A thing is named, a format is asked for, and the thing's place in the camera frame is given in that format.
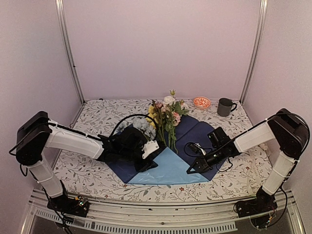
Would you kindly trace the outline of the dark navy tissue paper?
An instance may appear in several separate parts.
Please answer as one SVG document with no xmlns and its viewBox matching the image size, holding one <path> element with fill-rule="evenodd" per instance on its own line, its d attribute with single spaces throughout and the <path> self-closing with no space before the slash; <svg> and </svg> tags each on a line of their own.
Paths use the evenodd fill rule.
<svg viewBox="0 0 312 234">
<path fill-rule="evenodd" d="M 199 143 L 204 148 L 212 148 L 212 144 L 208 139 L 208 133 L 212 132 L 214 128 L 206 122 L 198 121 L 197 119 L 191 116 L 183 116 L 181 122 L 176 128 L 176 147 L 178 153 L 176 153 L 181 159 L 183 159 L 190 167 L 190 165 L 195 160 L 194 157 L 186 155 L 196 155 L 192 152 L 186 144 L 188 142 Z M 158 156 L 166 146 L 159 143 L 160 152 L 156 154 Z M 122 182 L 129 184 L 128 182 L 136 176 L 137 172 L 134 168 L 134 165 L 130 162 L 119 160 L 117 162 L 110 162 L 107 164 L 108 167 L 122 180 Z M 209 170 L 201 175 L 207 178 L 209 181 L 213 179 L 215 174 L 218 172 L 216 167 L 213 167 L 212 170 Z"/>
</svg>

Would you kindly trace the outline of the pink fake flower stems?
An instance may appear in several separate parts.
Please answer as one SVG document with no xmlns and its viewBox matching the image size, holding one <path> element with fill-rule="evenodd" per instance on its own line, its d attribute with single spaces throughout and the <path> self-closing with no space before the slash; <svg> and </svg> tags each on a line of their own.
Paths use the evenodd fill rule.
<svg viewBox="0 0 312 234">
<path fill-rule="evenodd" d="M 155 113 L 158 120 L 159 139 L 165 146 L 178 152 L 176 148 L 176 127 L 181 122 L 180 101 L 174 101 L 172 104 L 155 103 Z"/>
</svg>

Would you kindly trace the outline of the pale blue fake flower stems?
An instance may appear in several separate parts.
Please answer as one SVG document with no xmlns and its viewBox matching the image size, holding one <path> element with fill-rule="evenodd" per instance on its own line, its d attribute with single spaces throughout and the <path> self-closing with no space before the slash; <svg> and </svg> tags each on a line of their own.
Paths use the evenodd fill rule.
<svg viewBox="0 0 312 234">
<path fill-rule="evenodd" d="M 156 127 L 146 119 L 138 119 L 133 123 L 133 127 L 143 133 L 147 140 L 156 139 Z"/>
</svg>

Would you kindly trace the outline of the white fake flower stems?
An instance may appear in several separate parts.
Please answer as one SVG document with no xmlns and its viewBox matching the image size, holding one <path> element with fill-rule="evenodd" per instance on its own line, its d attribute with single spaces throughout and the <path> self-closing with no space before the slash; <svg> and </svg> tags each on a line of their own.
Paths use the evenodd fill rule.
<svg viewBox="0 0 312 234">
<path fill-rule="evenodd" d="M 189 112 L 184 100 L 176 100 L 176 91 L 170 90 L 170 94 L 163 99 L 162 104 L 166 110 L 165 131 L 168 134 L 168 147 L 178 153 L 176 147 L 176 128 L 181 122 L 182 116 L 186 116 Z"/>
</svg>

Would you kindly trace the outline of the yellow fake flower stems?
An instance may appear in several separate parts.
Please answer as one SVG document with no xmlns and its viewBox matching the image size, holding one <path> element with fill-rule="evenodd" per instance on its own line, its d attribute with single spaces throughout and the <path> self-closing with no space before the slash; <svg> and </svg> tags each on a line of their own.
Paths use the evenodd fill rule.
<svg viewBox="0 0 312 234">
<path fill-rule="evenodd" d="M 167 146 L 165 140 L 166 110 L 164 105 L 158 101 L 152 103 L 148 110 L 147 121 L 157 130 L 158 139 Z"/>
</svg>

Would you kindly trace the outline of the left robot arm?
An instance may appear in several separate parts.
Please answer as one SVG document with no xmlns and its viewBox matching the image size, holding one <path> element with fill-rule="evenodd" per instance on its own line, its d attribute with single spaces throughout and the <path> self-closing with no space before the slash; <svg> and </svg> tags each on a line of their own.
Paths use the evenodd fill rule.
<svg viewBox="0 0 312 234">
<path fill-rule="evenodd" d="M 71 151 L 104 163 L 125 160 L 136 171 L 144 172 L 157 166 L 154 158 L 160 146 L 156 139 L 148 140 L 134 127 L 126 127 L 119 134 L 91 136 L 58 124 L 45 111 L 36 113 L 18 129 L 17 143 L 9 153 L 34 175 L 53 203 L 67 212 L 72 200 L 44 159 L 45 148 Z"/>
</svg>

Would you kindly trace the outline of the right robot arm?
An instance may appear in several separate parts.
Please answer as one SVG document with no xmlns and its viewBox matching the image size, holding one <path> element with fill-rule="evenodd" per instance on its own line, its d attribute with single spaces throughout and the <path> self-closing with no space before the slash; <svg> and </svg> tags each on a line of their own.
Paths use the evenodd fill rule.
<svg viewBox="0 0 312 234">
<path fill-rule="evenodd" d="M 207 172 L 220 161 L 262 144 L 268 147 L 268 152 L 276 154 L 272 170 L 252 202 L 254 211 L 261 213 L 270 206 L 271 198 L 291 176 L 309 144 L 311 131 L 303 117 L 282 108 L 233 138 L 221 127 L 208 133 L 208 138 L 213 150 L 196 157 L 187 169 L 188 174 Z"/>
</svg>

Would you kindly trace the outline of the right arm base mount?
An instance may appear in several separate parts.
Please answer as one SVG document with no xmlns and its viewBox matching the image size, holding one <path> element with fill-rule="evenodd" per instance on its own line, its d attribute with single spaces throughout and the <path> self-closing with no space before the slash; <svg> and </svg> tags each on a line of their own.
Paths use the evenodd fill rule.
<svg viewBox="0 0 312 234">
<path fill-rule="evenodd" d="M 257 229 L 266 229 L 276 215 L 277 203 L 273 196 L 260 195 L 251 200 L 240 200 L 234 204 L 234 212 L 239 218 L 259 215 L 263 216 L 251 218 L 251 224 Z"/>
</svg>

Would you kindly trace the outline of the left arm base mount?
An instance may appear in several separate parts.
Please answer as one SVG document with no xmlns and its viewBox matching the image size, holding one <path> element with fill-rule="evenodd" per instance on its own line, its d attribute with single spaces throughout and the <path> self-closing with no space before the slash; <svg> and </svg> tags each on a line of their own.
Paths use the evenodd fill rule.
<svg viewBox="0 0 312 234">
<path fill-rule="evenodd" d="M 55 198 L 49 198 L 47 208 L 80 217 L 86 217 L 89 211 L 90 203 L 88 199 L 78 196 L 77 198 L 70 198 L 67 195 L 61 195 Z"/>
</svg>

